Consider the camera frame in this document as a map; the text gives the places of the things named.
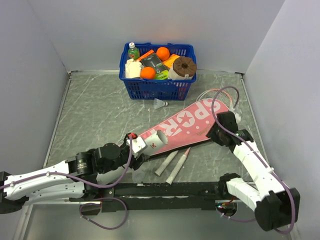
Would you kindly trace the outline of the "pink racket cover bag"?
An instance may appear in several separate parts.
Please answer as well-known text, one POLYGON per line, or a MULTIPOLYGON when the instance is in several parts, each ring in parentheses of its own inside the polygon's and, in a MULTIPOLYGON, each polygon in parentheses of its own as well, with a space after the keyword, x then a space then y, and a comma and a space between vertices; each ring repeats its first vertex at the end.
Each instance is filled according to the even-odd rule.
POLYGON ((155 156, 207 141, 206 134, 215 123, 212 110, 218 114, 229 109, 219 100, 205 98, 172 116, 160 108, 155 110, 147 110, 145 107, 133 108, 130 110, 127 122, 136 124, 138 129, 144 130, 137 132, 137 136, 143 139, 158 130, 166 135, 168 143, 152 155, 155 156))

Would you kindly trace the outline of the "white shuttlecock tube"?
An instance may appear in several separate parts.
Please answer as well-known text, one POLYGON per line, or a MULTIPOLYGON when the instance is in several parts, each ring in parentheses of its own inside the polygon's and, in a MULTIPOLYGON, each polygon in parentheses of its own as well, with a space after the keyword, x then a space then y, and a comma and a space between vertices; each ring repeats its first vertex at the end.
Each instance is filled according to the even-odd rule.
MULTIPOLYGON (((161 130, 155 131, 153 134, 145 138, 144 141, 147 144, 147 149, 143 151, 143 154, 147 159, 168 144, 168 138, 161 130)), ((125 169, 121 166, 117 170, 113 170, 105 174, 98 174, 96 178, 97 183, 99 185, 113 184, 124 172, 125 169)))

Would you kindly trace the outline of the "white shuttlecock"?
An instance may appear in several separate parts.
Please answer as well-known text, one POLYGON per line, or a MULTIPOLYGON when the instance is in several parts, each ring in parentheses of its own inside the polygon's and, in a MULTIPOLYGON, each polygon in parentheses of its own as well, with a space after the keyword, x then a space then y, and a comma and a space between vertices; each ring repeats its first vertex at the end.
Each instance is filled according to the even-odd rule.
POLYGON ((168 105, 169 105, 169 103, 167 101, 160 100, 158 98, 155 98, 153 100, 153 107, 154 107, 155 110, 160 109, 162 107, 166 107, 168 105))

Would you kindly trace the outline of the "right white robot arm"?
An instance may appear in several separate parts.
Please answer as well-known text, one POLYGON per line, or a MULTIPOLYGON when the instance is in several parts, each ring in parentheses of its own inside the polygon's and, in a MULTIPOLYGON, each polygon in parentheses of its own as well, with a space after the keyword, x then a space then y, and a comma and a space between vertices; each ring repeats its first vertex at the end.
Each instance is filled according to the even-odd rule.
POLYGON ((250 133, 238 128, 235 114, 225 111, 213 115, 214 124, 206 137, 230 152, 242 163, 255 186, 250 186, 236 173, 219 178, 218 193, 223 199, 236 197, 253 212, 264 231, 293 227, 298 220, 300 193, 289 188, 269 166, 250 133))

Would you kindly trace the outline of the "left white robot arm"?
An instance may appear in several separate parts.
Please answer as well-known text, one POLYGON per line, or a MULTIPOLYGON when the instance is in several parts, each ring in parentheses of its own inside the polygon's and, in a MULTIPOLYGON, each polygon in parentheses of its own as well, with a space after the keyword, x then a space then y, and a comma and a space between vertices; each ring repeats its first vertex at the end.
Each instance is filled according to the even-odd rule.
POLYGON ((128 169, 137 170, 153 153, 145 143, 126 140, 118 146, 79 152, 51 167, 11 175, 0 173, 0 212, 14 213, 24 205, 61 198, 95 200, 100 188, 111 188, 128 169))

